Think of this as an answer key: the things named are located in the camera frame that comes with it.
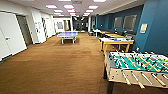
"ceiling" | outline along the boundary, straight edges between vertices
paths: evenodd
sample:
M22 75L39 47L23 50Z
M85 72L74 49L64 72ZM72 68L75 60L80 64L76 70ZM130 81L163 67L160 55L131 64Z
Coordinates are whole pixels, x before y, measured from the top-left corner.
M8 0L10 2L29 6L40 10L41 12L54 14L55 9L48 9L46 5L52 4L56 5L56 9L63 10L61 14L65 16L70 16L67 9L64 8L64 5L73 5L76 14L82 16L90 5L99 6L95 9L90 15L104 15L107 13L113 13L117 11L121 11L124 9L128 9L131 7L135 7L138 5L144 4L145 0L106 0L106 2L94 2L93 0L71 0L68 2L58 1L58 0Z

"table leg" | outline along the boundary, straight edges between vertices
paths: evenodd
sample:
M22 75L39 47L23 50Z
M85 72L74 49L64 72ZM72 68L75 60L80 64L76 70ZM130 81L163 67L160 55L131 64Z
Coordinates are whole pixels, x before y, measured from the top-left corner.
M126 48L126 50L125 50L126 53L128 53L129 46L130 46L130 44L127 44L127 48Z
M101 49L101 51L103 51L103 45L104 45L104 42L103 42L103 41L101 41L101 43L102 43L102 49Z
M104 66L104 75L103 75L103 79L107 79L107 71L106 71L106 67Z
M107 44L104 44L104 55L106 54Z
M112 94L113 93L113 87L114 87L114 82L109 81L108 82L108 87L107 87L107 94Z
M121 49L121 44L119 44L118 46L119 46L118 48L119 48L119 50L120 50L120 49Z
M97 32L96 32L96 37L97 37Z
M64 44L64 39L62 38L62 44Z

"recessed light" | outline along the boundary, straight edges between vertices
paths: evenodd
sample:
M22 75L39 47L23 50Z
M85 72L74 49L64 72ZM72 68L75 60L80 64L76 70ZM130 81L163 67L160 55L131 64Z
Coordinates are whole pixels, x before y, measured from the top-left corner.
M72 5L64 5L64 7L67 8L67 9L72 9L72 8L74 8Z
M71 1L71 0L58 0L58 1Z
M54 10L55 12L63 12L62 10Z
M57 8L55 5L46 5L47 8Z
M88 16L88 15L83 15L83 16Z
M61 15L61 13L54 13L54 14L56 14L56 15Z
M59 15L59 16L64 16L64 15Z
M75 12L75 10L67 10L68 12Z
M90 13L84 13L84 15L89 15Z
M93 12L93 10L86 10L86 12Z
M93 0L94 2L106 2L106 0Z
M70 13L71 15L75 15L76 13Z
M89 9L97 9L99 6L89 6Z

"foosball handle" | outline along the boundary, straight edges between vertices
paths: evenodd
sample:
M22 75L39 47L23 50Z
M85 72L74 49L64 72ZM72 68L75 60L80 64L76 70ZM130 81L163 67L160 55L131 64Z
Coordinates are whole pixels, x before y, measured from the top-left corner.
M127 85L131 85L130 81L127 78L125 78L125 80L127 82Z
M138 84L141 87L141 89L145 89L145 87L143 86L143 84L141 82L138 81Z
M155 54L154 52L151 52L151 54Z
M135 51L132 51L133 53L136 53Z
M160 80L159 78L156 78L156 80L164 87L166 87L166 84L162 82L162 80Z

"blue wall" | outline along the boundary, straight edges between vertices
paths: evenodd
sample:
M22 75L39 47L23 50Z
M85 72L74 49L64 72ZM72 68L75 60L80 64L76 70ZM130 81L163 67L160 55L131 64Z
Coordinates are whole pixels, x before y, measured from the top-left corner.
M134 7L134 8L130 8L124 11L120 11L120 12L116 12L116 13L110 13L110 14L106 14L106 15L99 15L97 16L97 21L100 22L101 24L103 24L103 27L100 27L100 23L97 24L97 29L112 29L114 30L114 20L115 17L122 17L122 25L124 23L124 17L125 16L129 16L129 15L137 15L136 18L136 23L135 23L135 27L133 32L137 32L138 29L138 25L139 25L139 21L140 21L140 17L141 17L141 13L142 13L142 9L143 9L143 5L138 6L138 7Z
M105 15L96 15L96 29L104 29L105 28Z
M143 35L147 38L142 52L154 51L158 54L168 54L168 1L148 0L145 2L145 6L141 22L149 23L149 27Z

